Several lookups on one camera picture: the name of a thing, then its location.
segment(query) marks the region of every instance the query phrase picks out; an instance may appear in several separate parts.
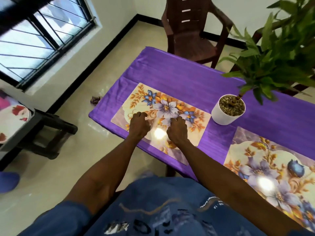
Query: window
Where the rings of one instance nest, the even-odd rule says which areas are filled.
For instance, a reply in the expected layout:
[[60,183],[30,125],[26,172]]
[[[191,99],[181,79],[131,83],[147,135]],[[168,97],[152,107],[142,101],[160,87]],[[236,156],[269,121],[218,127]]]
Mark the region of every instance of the window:
[[0,78],[25,90],[94,26],[83,0],[51,1],[0,36]]

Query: table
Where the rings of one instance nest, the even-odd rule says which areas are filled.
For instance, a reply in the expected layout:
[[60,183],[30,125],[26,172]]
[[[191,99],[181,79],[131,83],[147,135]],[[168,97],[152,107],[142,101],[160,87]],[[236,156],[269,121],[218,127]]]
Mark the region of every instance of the table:
[[[224,94],[238,94],[241,79],[224,78],[222,72],[204,65],[146,47],[114,83],[89,117],[122,138],[128,132],[111,123],[138,83],[148,85],[185,103],[211,113]],[[315,160],[315,105],[276,93],[277,102],[264,100],[261,106],[252,91],[243,97],[246,112],[227,126],[210,119],[198,148],[223,164],[238,126]],[[190,166],[176,161],[141,141],[138,147],[176,171],[196,179]]]

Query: floral placemat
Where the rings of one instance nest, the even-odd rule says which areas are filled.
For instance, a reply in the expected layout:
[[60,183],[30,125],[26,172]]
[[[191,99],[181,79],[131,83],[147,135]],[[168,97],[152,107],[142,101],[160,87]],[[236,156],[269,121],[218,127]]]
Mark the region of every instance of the floral placemat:
[[181,116],[186,120],[188,139],[198,146],[211,114],[197,109],[158,90],[139,83],[112,118],[111,122],[129,130],[130,120],[136,112],[146,112],[151,131],[143,139],[150,145],[188,165],[183,153],[168,139],[166,130],[170,119]]
[[238,127],[224,166],[315,232],[315,161]]

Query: plant stem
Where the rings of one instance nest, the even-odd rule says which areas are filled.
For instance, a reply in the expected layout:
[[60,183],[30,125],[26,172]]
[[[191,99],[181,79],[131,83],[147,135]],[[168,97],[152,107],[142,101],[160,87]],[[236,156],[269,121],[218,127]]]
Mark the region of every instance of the plant stem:
[[239,93],[237,96],[233,97],[230,102],[230,105],[234,106],[243,96],[244,96],[243,93]]

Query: window frame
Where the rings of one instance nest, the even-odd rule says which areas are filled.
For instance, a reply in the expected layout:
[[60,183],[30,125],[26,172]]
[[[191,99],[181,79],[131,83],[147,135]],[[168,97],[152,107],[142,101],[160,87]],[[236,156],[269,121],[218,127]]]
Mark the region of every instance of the window frame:
[[[58,46],[51,56],[49,56],[47,61],[44,61],[37,70],[30,73],[25,77],[25,79],[21,82],[11,78],[6,75],[2,71],[0,71],[0,79],[3,81],[13,85],[14,87],[25,91],[29,88],[35,81],[37,81],[49,68],[51,68],[67,51],[69,51],[72,47],[74,47],[87,33],[89,33],[95,26],[95,17],[92,17],[86,3],[84,0],[77,0],[83,14],[85,15],[86,20],[88,21],[87,25],[83,27],[75,36],[73,36],[68,42],[65,44]],[[29,15],[25,20],[29,21],[31,25],[41,34],[41,36],[50,43],[54,48],[56,48],[57,43],[52,38],[52,36],[48,33],[45,27],[37,20],[35,14]]]

